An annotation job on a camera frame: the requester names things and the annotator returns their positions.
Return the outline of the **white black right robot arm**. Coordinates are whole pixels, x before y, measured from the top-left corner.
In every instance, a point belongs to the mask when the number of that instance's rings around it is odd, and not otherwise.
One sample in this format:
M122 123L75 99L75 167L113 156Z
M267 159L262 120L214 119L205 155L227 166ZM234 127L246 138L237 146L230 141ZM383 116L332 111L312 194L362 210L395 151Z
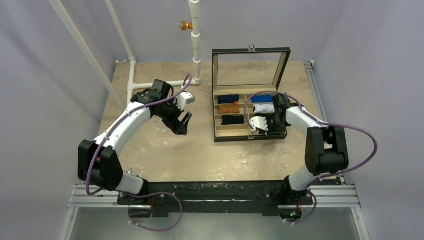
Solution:
M283 95L272 97L275 109L273 127L290 125L306 136L304 165L288 177L280 196L288 204L300 198L313 181L325 174L336 174L349 166L346 133L343 127L330 126L312 115L301 104Z

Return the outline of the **beige compartment organizer box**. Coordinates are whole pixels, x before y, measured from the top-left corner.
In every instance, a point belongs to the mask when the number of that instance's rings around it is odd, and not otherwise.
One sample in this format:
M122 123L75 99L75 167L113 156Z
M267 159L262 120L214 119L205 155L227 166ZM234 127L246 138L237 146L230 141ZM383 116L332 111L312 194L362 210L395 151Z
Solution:
M247 48L212 50L212 95L214 141L284 140L286 135L266 135L265 131L252 133L248 124L253 117L265 117L272 113L254 113L251 98L256 95L272 95L279 89L286 70L291 49L289 47ZM239 95L238 104L218 104L217 96ZM218 114L219 105L238 105L239 114ZM223 115L243 116L244 124L222 125Z

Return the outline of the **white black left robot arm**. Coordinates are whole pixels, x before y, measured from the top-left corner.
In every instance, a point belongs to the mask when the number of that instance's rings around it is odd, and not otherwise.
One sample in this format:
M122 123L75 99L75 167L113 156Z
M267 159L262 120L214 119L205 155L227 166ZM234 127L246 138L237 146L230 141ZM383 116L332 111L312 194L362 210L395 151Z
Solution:
M136 131L153 117L175 135L185 136L193 116L188 112L182 120L184 108L196 101L193 93L187 91L191 82L187 75L182 89L174 92L169 83L156 79L152 87L136 93L117 120L94 140L83 140L77 150L77 177L86 183L86 192L92 195L90 185L101 190L129 194L138 205L149 199L147 180L123 170L119 156Z

